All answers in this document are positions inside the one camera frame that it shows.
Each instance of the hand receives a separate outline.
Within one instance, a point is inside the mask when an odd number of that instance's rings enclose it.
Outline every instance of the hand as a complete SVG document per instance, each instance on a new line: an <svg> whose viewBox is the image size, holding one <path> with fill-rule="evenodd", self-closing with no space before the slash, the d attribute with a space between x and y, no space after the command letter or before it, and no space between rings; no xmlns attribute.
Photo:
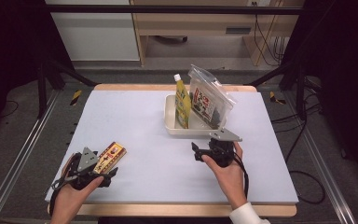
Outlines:
<svg viewBox="0 0 358 224"><path fill-rule="evenodd" d="M70 160L71 159L65 164L62 172L65 170L65 167L69 165ZM70 184L63 186L57 195L50 224L70 223L79 211L83 202L102 182L103 177L99 176L98 178L93 179L82 190L74 189Z"/></svg>
<svg viewBox="0 0 358 224"><path fill-rule="evenodd" d="M242 148L234 142L237 155L242 158ZM220 167L207 155L202 155L202 159L211 168L219 182L220 189L225 193L228 202L233 210L247 203L243 192L243 171L240 166L233 161L228 167Z"/></svg>

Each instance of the white sleeve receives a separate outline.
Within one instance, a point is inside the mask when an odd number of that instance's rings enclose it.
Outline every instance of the white sleeve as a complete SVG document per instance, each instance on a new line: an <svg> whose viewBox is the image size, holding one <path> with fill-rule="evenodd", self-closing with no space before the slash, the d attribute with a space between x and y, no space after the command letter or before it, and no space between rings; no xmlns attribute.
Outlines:
<svg viewBox="0 0 358 224"><path fill-rule="evenodd" d="M250 203L235 209L229 215L233 224L268 224L269 221L261 219Z"/></svg>

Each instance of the label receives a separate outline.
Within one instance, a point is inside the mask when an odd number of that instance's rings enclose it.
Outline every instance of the label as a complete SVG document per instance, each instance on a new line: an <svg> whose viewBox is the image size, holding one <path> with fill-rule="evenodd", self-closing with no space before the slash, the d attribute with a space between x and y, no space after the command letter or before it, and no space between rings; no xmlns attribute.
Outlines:
<svg viewBox="0 0 358 224"><path fill-rule="evenodd" d="M203 119L211 122L215 105L206 94L200 91L199 88L196 88L194 91L192 107Z"/></svg>
<svg viewBox="0 0 358 224"><path fill-rule="evenodd" d="M106 150L101 153L97 165L95 165L94 173L108 174L117 162L127 153L126 148L119 143L113 142Z"/></svg>
<svg viewBox="0 0 358 224"><path fill-rule="evenodd" d="M180 126L188 129L188 118L190 117L191 100L188 96L182 80L177 81L175 96L175 117Z"/></svg>

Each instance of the person's left hand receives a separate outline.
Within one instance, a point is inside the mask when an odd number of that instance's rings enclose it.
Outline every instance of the person's left hand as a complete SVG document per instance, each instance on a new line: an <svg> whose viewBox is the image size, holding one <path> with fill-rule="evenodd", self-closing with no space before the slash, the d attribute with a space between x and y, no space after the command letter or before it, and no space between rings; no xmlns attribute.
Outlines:
<svg viewBox="0 0 358 224"><path fill-rule="evenodd" d="M62 171L65 170L68 162L65 164ZM70 223L79 211L83 202L102 182L103 177L99 176L92 180L82 190L74 189L70 184L63 186L55 200L53 216L50 223Z"/></svg>

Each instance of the white cabinet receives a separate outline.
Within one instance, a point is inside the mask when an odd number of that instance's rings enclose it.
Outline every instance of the white cabinet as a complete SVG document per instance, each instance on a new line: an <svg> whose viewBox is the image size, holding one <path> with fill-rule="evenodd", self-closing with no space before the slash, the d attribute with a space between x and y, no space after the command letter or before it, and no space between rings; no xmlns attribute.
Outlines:
<svg viewBox="0 0 358 224"><path fill-rule="evenodd" d="M46 0L48 5L128 5L128 0ZM139 61L130 13L51 13L72 61Z"/></svg>

